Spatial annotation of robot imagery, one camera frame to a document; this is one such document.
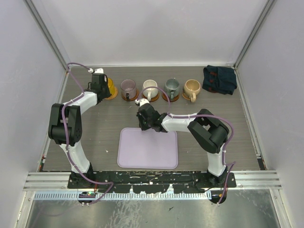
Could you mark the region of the grey-green ceramic mug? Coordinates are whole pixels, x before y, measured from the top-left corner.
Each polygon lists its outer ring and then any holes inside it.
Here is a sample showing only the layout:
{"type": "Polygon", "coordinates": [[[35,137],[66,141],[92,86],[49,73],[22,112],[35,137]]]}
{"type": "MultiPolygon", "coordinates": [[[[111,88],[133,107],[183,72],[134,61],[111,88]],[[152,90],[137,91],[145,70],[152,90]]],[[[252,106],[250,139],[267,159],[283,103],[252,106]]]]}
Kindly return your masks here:
{"type": "Polygon", "coordinates": [[[180,84],[177,79],[168,79],[164,85],[164,93],[173,101],[180,93],[180,84]]]}

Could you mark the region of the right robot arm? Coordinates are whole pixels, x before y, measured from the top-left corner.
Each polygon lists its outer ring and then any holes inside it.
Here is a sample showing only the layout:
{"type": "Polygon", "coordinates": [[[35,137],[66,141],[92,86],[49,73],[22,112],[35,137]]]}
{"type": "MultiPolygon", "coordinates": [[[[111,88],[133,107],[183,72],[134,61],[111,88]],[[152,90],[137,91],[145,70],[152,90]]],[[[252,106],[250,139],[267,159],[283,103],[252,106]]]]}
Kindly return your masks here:
{"type": "Polygon", "coordinates": [[[136,116],[141,130],[191,133],[201,148],[207,152],[207,178],[210,185],[219,187],[225,182],[227,165],[224,153],[229,129],[222,123],[222,119],[207,109],[189,115],[160,114],[147,99],[136,100],[135,103],[139,106],[136,116]]]}

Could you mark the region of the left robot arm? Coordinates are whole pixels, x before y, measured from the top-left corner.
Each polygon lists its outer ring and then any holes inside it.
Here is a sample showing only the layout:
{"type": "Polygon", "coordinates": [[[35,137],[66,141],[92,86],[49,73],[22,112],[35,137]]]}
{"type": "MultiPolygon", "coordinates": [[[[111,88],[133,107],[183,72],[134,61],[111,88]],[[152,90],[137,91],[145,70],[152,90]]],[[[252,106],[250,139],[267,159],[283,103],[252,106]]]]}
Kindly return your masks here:
{"type": "Polygon", "coordinates": [[[71,165],[70,182],[79,187],[90,188],[97,184],[92,164],[81,145],[82,114],[110,96],[108,77],[99,68],[92,73],[88,88],[79,96],[51,107],[48,136],[65,152],[71,165]]]}

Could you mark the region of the beige ceramic mug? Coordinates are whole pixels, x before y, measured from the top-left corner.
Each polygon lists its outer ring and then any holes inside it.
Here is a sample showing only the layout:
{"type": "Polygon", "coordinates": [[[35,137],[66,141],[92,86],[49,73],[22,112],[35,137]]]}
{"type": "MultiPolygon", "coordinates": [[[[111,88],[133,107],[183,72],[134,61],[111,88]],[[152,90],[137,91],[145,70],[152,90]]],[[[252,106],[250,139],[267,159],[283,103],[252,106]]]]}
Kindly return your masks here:
{"type": "Polygon", "coordinates": [[[201,85],[195,79],[189,79],[183,86],[183,92],[190,97],[192,103],[196,102],[197,96],[200,93],[201,85]]]}

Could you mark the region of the dark wooden coaster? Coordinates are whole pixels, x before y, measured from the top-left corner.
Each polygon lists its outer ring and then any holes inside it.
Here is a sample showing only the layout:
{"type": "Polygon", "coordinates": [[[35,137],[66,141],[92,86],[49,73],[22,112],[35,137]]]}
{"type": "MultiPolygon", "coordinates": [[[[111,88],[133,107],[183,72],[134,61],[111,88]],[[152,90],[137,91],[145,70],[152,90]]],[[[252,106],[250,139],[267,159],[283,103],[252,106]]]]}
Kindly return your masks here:
{"type": "Polygon", "coordinates": [[[179,97],[180,97],[180,94],[175,95],[173,92],[162,93],[162,98],[166,102],[175,102],[179,99],[179,97]]]}
{"type": "Polygon", "coordinates": [[[122,99],[125,100],[125,101],[127,101],[127,102],[136,100],[138,98],[138,96],[139,96],[139,91],[138,90],[136,92],[136,95],[133,98],[127,98],[126,96],[124,96],[123,93],[121,93],[122,99]]]}
{"type": "MultiPolygon", "coordinates": [[[[157,95],[155,97],[151,98],[149,102],[155,102],[159,99],[159,97],[160,97],[160,93],[158,92],[157,95]]],[[[144,94],[142,94],[142,98],[148,99],[144,94]]]]}

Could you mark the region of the light cork coaster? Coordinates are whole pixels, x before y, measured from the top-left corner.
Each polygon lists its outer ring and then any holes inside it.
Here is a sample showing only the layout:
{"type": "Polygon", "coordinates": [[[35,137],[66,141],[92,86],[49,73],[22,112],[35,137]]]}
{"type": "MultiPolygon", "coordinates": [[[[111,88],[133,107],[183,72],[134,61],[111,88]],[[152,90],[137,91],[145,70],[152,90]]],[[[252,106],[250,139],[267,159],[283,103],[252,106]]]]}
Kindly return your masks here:
{"type": "Polygon", "coordinates": [[[190,97],[187,94],[185,94],[184,92],[182,92],[182,97],[186,100],[190,100],[190,97]]]}
{"type": "Polygon", "coordinates": [[[115,86],[109,88],[109,91],[111,95],[108,98],[106,98],[106,100],[112,100],[118,95],[118,89],[115,86]]]}

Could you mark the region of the clear purple glass mug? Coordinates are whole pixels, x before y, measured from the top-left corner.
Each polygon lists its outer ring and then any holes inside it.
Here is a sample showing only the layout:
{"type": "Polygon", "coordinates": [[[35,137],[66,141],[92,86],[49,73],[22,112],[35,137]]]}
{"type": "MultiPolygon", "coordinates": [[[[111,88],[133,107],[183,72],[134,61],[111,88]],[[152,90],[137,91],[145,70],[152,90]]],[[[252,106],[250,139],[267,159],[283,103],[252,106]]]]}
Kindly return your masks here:
{"type": "Polygon", "coordinates": [[[137,88],[136,83],[131,79],[125,79],[120,84],[121,93],[127,98],[133,98],[136,95],[137,88]]]}

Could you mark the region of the yellow glass mug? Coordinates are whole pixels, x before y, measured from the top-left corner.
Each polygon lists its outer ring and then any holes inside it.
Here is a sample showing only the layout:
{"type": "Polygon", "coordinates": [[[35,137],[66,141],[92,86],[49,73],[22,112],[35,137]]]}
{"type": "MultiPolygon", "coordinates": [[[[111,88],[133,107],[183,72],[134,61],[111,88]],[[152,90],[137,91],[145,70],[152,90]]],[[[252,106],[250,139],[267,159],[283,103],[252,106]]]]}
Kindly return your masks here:
{"type": "Polygon", "coordinates": [[[115,86],[111,78],[108,78],[108,88],[111,96],[113,96],[115,94],[115,86]]]}

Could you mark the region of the white ceramic mug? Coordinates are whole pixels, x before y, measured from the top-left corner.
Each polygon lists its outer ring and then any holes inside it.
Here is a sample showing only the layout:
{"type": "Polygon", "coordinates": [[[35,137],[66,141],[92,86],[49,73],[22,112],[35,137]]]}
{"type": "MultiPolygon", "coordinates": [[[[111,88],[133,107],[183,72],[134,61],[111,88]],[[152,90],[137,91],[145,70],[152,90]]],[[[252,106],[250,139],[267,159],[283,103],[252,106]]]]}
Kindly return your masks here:
{"type": "Polygon", "coordinates": [[[146,80],[142,86],[142,94],[149,102],[158,95],[158,84],[156,81],[151,79],[146,80]]]}

